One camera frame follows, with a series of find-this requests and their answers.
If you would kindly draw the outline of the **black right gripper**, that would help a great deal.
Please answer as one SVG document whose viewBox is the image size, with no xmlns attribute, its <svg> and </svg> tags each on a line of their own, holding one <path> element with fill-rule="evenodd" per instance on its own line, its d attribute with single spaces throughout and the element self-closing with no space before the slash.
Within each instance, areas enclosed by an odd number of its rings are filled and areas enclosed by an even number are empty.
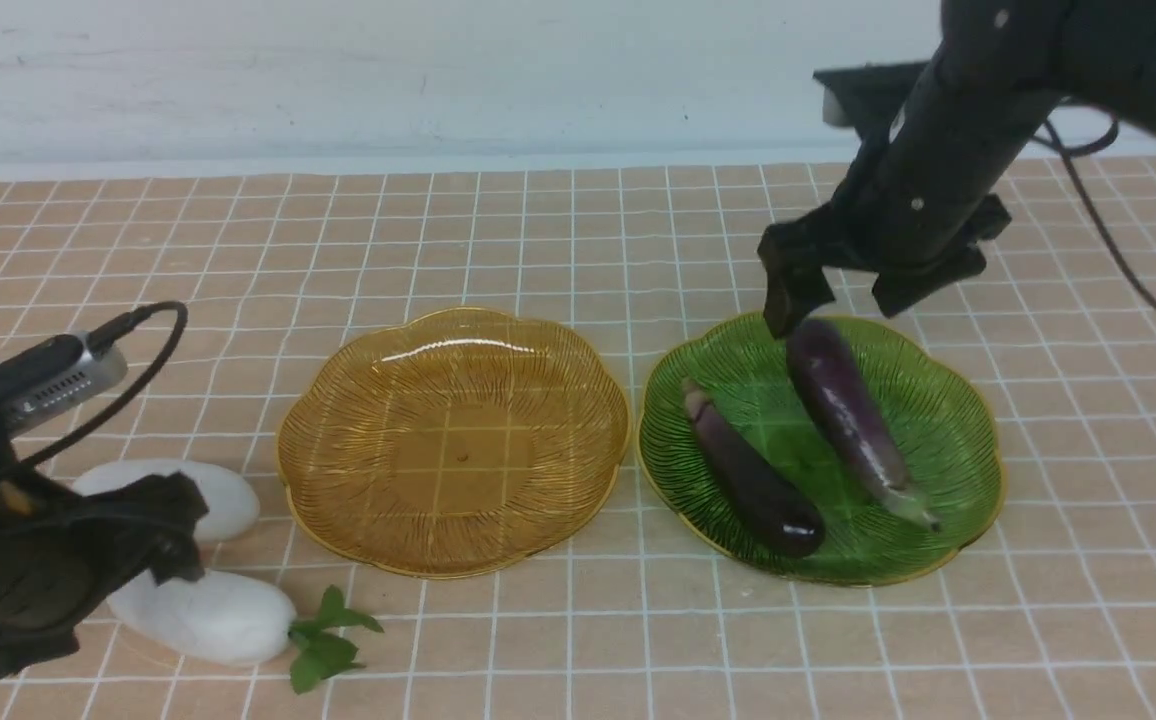
<svg viewBox="0 0 1156 720">
<path fill-rule="evenodd" d="M 986 269 L 977 245 L 947 247 L 1032 133 L 1032 101 L 907 101 L 903 118 L 867 143 L 830 206 L 855 254 L 880 270 L 872 299 L 881 314 L 906 313 Z M 825 273 L 831 242 L 828 206 L 762 232 L 771 336 L 784 340 L 837 300 Z"/>
</svg>

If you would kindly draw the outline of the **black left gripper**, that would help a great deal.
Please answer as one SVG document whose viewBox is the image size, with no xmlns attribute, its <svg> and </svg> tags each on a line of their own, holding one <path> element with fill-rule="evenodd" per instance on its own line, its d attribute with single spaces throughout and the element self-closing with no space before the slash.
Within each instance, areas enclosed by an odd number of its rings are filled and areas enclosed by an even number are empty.
<svg viewBox="0 0 1156 720">
<path fill-rule="evenodd" d="M 76 653 L 80 621 L 139 576 L 202 579 L 208 511 L 181 472 L 76 492 L 24 468 L 0 407 L 0 682 Z"/>
</svg>

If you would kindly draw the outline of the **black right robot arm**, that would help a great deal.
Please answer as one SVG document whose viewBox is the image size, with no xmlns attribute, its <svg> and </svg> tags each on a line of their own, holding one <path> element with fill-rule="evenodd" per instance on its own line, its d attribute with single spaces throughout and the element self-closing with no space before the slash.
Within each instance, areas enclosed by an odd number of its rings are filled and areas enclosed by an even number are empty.
<svg viewBox="0 0 1156 720">
<path fill-rule="evenodd" d="M 1156 1 L 944 1 L 940 24 L 921 64 L 814 73 L 861 144 L 825 205 L 762 233 L 771 336 L 833 304 L 829 268 L 874 274 L 889 318 L 981 274 L 1011 220 L 993 187 L 1064 102 L 1156 138 Z"/>
</svg>

